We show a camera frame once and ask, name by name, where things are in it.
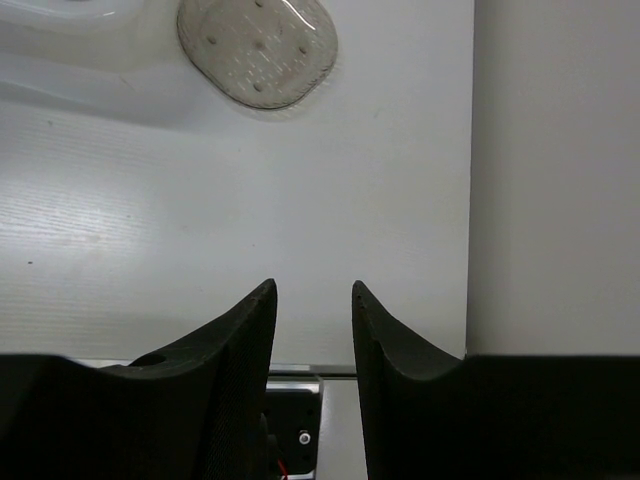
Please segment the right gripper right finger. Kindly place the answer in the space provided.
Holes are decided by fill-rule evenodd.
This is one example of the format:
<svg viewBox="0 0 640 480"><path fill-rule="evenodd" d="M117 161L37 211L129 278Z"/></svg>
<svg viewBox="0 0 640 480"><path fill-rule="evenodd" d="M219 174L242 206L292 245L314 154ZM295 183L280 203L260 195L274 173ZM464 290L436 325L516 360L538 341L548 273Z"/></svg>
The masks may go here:
<svg viewBox="0 0 640 480"><path fill-rule="evenodd" d="M372 479L635 479L635 356L456 358L362 282L352 332Z"/></svg>

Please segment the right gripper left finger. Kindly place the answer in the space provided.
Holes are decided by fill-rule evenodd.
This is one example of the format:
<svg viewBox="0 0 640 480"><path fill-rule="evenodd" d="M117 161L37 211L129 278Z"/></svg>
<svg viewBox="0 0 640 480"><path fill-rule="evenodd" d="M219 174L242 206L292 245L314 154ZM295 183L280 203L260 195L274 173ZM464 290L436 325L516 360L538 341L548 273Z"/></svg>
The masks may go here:
<svg viewBox="0 0 640 480"><path fill-rule="evenodd" d="M277 287L127 365L1 358L5 479L265 479Z"/></svg>

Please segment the clear glass plate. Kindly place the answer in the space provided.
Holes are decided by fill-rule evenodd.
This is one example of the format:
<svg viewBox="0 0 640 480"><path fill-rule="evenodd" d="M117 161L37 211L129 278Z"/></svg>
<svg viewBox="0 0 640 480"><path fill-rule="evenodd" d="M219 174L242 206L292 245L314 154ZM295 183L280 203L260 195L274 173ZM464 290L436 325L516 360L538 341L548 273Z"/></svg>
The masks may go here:
<svg viewBox="0 0 640 480"><path fill-rule="evenodd" d="M338 54L335 25L318 1L182 1L176 27L191 63L230 99L258 110L299 102Z"/></svg>

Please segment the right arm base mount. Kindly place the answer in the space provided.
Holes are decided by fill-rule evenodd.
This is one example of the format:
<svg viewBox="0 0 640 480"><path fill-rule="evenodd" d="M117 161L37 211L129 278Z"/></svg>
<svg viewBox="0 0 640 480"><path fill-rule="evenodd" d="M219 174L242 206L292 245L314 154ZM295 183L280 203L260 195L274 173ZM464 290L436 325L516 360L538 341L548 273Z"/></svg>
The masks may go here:
<svg viewBox="0 0 640 480"><path fill-rule="evenodd" d="M268 432L269 479L315 479L323 382L318 376L272 376L263 416Z"/></svg>

